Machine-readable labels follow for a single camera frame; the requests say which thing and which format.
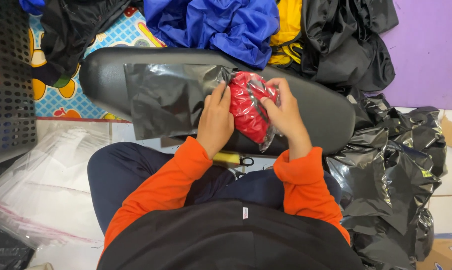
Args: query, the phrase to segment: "colorful play mat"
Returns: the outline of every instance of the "colorful play mat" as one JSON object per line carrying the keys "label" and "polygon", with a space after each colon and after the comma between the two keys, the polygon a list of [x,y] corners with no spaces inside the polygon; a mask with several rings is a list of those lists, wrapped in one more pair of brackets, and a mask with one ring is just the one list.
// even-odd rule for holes
{"label": "colorful play mat", "polygon": [[[40,46],[44,33],[40,18],[41,16],[30,15],[29,19],[33,43],[31,48],[34,48],[31,60],[32,88],[37,116],[40,119],[62,117],[79,121],[120,121],[120,118],[97,107],[83,94],[78,79],[80,66],[72,78],[57,80],[54,85],[45,84],[52,80],[47,77],[47,72],[43,72],[47,68],[47,62]],[[151,34],[146,27],[145,18],[133,7],[127,8],[106,32],[96,35],[85,56],[102,47],[116,46],[165,47],[163,42]]]}

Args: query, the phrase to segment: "orange sleeve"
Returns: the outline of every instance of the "orange sleeve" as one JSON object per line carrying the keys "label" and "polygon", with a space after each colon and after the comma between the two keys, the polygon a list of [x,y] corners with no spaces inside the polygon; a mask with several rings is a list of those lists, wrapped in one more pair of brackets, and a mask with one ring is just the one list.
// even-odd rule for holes
{"label": "orange sleeve", "polygon": [[331,223],[349,243],[348,231],[339,224],[341,210],[326,186],[322,152],[320,147],[313,147],[307,156],[289,162],[286,150],[274,163],[274,173],[284,185],[284,212]]}
{"label": "orange sleeve", "polygon": [[109,223],[104,249],[126,227],[153,210],[172,210],[184,206],[191,184],[201,178],[213,161],[193,137],[177,150],[174,157],[144,181],[123,201]]}

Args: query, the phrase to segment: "white tile floor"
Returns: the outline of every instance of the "white tile floor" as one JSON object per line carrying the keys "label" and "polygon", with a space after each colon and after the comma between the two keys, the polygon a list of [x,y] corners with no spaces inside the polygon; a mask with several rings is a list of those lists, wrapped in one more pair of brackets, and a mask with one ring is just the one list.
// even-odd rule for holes
{"label": "white tile floor", "polygon": [[[407,113],[411,108],[398,108]],[[452,110],[441,110],[440,117],[447,115],[452,121]],[[38,120],[38,136],[43,137],[48,129],[56,129],[61,126],[82,126],[95,131],[109,134],[111,143],[120,141],[136,142],[141,145],[160,150],[165,153],[174,153],[179,141],[172,139],[151,139],[136,141],[132,124],[104,123],[104,122],[71,122]],[[261,170],[273,164],[273,158],[254,157],[255,164],[250,167],[239,168],[244,172]],[[429,209],[433,214],[436,233],[452,233],[452,148],[448,147],[446,163],[449,173],[442,178],[443,184],[439,187],[430,200]],[[92,270],[96,268],[101,255],[101,249],[90,248],[81,245],[66,245],[62,247],[45,247],[36,252],[31,265],[44,262],[53,264],[55,270]]]}

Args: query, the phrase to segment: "perforated basket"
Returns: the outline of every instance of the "perforated basket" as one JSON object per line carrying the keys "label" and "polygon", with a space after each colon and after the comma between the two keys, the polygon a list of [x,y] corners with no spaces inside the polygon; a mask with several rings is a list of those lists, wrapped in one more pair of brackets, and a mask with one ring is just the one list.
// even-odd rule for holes
{"label": "perforated basket", "polygon": [[0,163],[37,143],[28,14],[0,0]]}

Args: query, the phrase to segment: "purple foam mat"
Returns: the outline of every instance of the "purple foam mat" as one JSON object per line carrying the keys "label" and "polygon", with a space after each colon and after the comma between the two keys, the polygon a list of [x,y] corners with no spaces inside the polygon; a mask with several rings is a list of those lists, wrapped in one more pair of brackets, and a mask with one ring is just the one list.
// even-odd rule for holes
{"label": "purple foam mat", "polygon": [[452,110],[452,0],[393,0],[399,25],[381,35],[396,71],[384,89],[397,107]]}

